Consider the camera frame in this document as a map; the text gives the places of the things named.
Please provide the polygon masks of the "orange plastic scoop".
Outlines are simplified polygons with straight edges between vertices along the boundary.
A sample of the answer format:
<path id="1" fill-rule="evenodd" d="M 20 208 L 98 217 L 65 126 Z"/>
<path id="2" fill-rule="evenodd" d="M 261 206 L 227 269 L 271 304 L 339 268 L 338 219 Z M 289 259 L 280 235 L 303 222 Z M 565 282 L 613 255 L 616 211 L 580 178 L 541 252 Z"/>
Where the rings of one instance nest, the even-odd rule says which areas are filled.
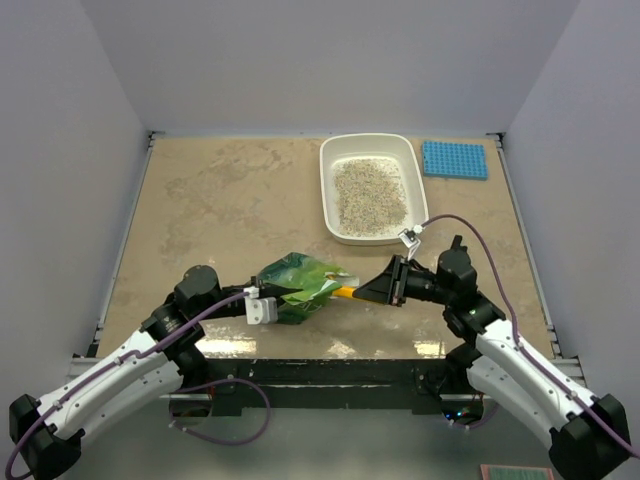
<path id="1" fill-rule="evenodd" d="M 356 290 L 356 287 L 341 286 L 332 292 L 332 296 L 336 298 L 355 299 Z"/>

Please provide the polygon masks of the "white litter box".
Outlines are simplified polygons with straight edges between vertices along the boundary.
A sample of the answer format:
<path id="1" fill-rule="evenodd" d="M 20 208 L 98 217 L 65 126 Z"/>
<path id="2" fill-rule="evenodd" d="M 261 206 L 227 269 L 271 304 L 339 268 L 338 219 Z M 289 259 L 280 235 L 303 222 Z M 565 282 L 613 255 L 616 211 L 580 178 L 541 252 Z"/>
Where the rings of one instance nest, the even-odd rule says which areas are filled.
<path id="1" fill-rule="evenodd" d="M 320 146 L 319 170 L 325 225 L 340 243 L 397 243 L 429 218 L 416 153 L 401 135 L 331 137 Z"/>

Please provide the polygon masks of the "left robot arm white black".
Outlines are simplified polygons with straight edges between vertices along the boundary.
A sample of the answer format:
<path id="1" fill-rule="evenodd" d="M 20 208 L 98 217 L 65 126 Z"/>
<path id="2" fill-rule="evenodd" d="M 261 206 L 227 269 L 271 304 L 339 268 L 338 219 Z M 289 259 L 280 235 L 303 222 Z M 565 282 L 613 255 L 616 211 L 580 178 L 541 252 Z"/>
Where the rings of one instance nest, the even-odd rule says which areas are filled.
<path id="1" fill-rule="evenodd" d="M 17 458 L 25 478 L 56 479 L 80 458 L 82 444 L 112 419 L 152 397 L 181 388 L 200 390 L 206 360 L 197 348 L 203 319 L 244 315 L 272 323 L 292 288 L 252 278 L 222 287 L 216 271 L 198 265 L 186 271 L 164 303 L 110 355 L 66 385 L 38 398 L 24 394 L 9 407 L 9 433 L 15 444 L 5 467 Z"/>

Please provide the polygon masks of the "green litter bag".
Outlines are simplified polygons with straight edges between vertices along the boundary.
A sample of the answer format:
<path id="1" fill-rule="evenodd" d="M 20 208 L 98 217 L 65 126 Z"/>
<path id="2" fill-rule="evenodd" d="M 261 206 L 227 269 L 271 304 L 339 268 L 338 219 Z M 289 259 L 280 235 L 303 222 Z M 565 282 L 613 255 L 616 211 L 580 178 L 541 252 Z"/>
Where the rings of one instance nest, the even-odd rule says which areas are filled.
<path id="1" fill-rule="evenodd" d="M 359 278 L 342 267 L 306 254 L 291 252 L 264 267 L 257 277 L 284 287 L 304 288 L 306 295 L 286 295 L 277 299 L 278 320 L 299 325 L 329 304 L 332 292 L 341 286 L 357 287 Z"/>

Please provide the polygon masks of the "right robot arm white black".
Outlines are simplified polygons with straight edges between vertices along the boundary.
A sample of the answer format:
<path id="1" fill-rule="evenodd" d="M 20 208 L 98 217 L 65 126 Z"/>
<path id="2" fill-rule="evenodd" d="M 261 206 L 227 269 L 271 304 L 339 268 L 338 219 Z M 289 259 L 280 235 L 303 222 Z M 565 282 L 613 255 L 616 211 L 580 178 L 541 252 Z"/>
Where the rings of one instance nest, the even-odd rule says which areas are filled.
<path id="1" fill-rule="evenodd" d="M 537 437 L 563 478 L 603 479 L 634 457 L 623 405 L 610 394 L 595 395 L 532 348 L 478 289 L 461 236 L 440 254 L 435 271 L 395 255 L 353 296 L 383 305 L 412 299 L 442 306 L 448 328 L 463 341 L 447 356 L 448 386 L 491 397 Z"/>

